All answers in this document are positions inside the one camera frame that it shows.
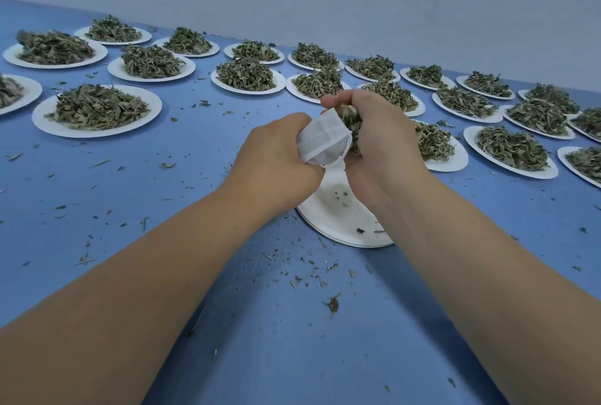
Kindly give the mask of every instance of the plate of dried leaves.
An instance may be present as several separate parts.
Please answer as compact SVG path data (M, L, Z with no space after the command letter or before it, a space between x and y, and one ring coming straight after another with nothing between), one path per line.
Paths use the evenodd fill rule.
M41 95L39 82L13 74L0 74L0 115L25 107Z
M286 89L298 98L321 104L323 95L335 95L340 90L349 90L350 86L342 82L342 74L335 66L329 66L310 74L288 77Z
M567 118L551 101L529 98L516 105L499 107L500 113L518 127L553 139L574 139L576 133L567 126Z
M401 76L394 70L394 63L381 55L364 60L348 59L345 68L353 76L369 82L398 82L401 80Z
M601 147L562 147L557 157L581 179L601 188Z
M74 35L108 46L141 44L152 39L152 34L145 29L134 28L111 15L94 19L92 26L79 29Z
M444 87L455 88L455 82L442 74L438 65L406 67L399 71L400 76L418 87L428 90L438 90Z
M61 31L17 33L18 44L3 53L9 63L37 69L66 69L91 65L108 55L102 44L71 36Z
M257 59L264 65L275 65L285 59L285 55L275 47L248 39L239 44L228 45L223 52L230 59Z
M514 99L516 94L509 89L509 85L501 82L501 75L482 74L472 71L470 76L457 77L457 83L464 89L468 89L479 95L492 97L494 99Z
M601 142L601 107L584 109L577 114L568 114L567 123L580 134Z
M432 93L434 103L447 112L480 123L498 123L503 121L503 114L496 105L477 93L455 87L454 89L440 89Z
M104 137L147 124L161 108L161 99L145 89L82 84L42 101L31 119L36 127L56 136Z
M109 63L108 70L119 79L132 82L168 82L189 76L196 64L162 47L129 45L121 57Z
M344 63L336 58L334 53L326 52L317 44L299 42L296 49L288 55L288 61L295 66L310 71L336 66L339 71L344 69Z
M470 147L493 163L534 179L559 174L547 150L525 131L511 133L505 127L467 127L463 137Z
M317 191L297 210L317 232L344 245L378 248L393 243L351 191L342 166L327 168Z
M425 104L407 89L403 89L396 82L372 82L363 84L358 89L373 91L390 104L399 106L408 117L417 117L425 112Z
M425 166L438 172L455 172L468 165L468 151L451 134L438 125L414 120L419 152Z
M186 27L177 27L171 37L158 39L153 44L164 47L178 57L189 59L210 57L219 52L217 44L206 39L202 33Z
M580 112L580 106L570 98L567 91L555 87L554 85L536 84L536 87L532 90L520 90L517 94L525 101L531 97L551 101L565 115L577 114Z
M236 59L221 63L211 80L224 90L244 95L270 95L286 87L286 77L259 60Z

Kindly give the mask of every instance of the person's left hand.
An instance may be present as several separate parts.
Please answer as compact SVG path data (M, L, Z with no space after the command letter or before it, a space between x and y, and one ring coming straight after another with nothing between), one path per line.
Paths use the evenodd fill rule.
M244 200L271 219L292 210L319 187L325 169L304 164L296 136L311 117L298 112L254 128L240 148L223 186L244 192Z

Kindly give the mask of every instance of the white tea bag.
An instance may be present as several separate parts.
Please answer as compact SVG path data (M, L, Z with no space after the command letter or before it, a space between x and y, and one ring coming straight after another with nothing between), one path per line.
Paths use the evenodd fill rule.
M335 109L330 109L309 123L296 137L299 158L303 163L336 166L346 156L353 142Z

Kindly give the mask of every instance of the person's right arm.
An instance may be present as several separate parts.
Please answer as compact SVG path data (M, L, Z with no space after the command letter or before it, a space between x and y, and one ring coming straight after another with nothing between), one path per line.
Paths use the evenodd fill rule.
M347 159L355 196L426 281L507 400L601 403L601 302L560 276L426 169L412 122L373 93L353 104L362 157Z

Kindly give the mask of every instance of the person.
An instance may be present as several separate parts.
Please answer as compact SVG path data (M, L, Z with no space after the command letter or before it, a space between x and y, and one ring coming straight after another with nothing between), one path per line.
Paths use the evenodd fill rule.
M412 122L362 90L349 185L512 404L601 403L601 303L432 176ZM223 184L0 330L0 403L139 404L230 257L320 185L292 114L252 130Z

